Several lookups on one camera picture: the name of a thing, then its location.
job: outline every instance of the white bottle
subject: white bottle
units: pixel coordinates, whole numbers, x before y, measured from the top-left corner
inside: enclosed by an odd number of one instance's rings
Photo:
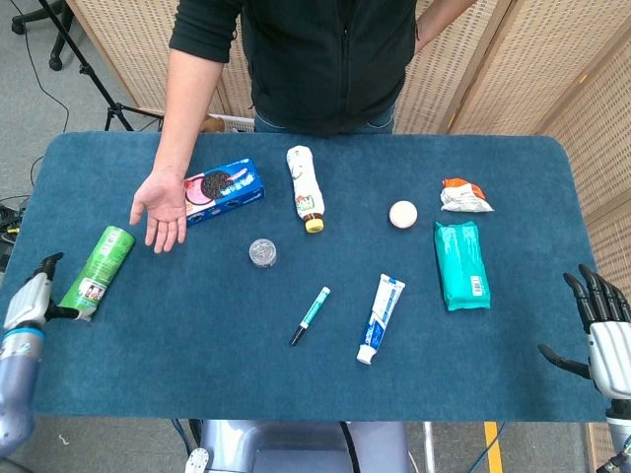
[[[294,202],[298,216],[310,234],[324,230],[324,199],[319,191],[312,150],[295,146],[287,152],[287,166],[294,180]]]

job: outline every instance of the white ball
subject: white ball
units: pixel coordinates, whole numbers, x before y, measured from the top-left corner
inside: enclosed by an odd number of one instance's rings
[[[399,200],[390,207],[390,221],[399,229],[409,229],[417,217],[416,207],[407,200]]]

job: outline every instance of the marker pen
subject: marker pen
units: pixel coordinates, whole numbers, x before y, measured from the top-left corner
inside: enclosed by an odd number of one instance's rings
[[[317,295],[317,298],[315,298],[314,303],[312,304],[311,308],[307,312],[307,315],[305,315],[305,318],[303,318],[303,321],[300,322],[300,325],[294,332],[294,336],[289,342],[292,347],[298,343],[298,340],[300,340],[300,337],[302,337],[303,333],[307,331],[307,329],[309,328],[309,324],[312,323],[312,320],[314,320],[314,317],[319,311],[319,308],[322,307],[322,304],[324,304],[324,301],[326,301],[326,298],[328,297],[330,292],[331,290],[327,286],[324,286],[322,290],[319,292],[319,294]]]

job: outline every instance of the jeans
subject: jeans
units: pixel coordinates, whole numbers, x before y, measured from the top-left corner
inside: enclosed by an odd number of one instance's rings
[[[385,112],[369,120],[366,124],[346,132],[349,135],[392,134],[394,128],[394,104]],[[274,124],[258,111],[254,117],[254,131],[257,133],[296,133],[295,131]]]

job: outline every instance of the oreo cookie box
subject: oreo cookie box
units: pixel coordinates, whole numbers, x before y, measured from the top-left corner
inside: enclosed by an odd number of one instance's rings
[[[219,166],[184,180],[189,226],[241,207],[265,195],[250,158]]]

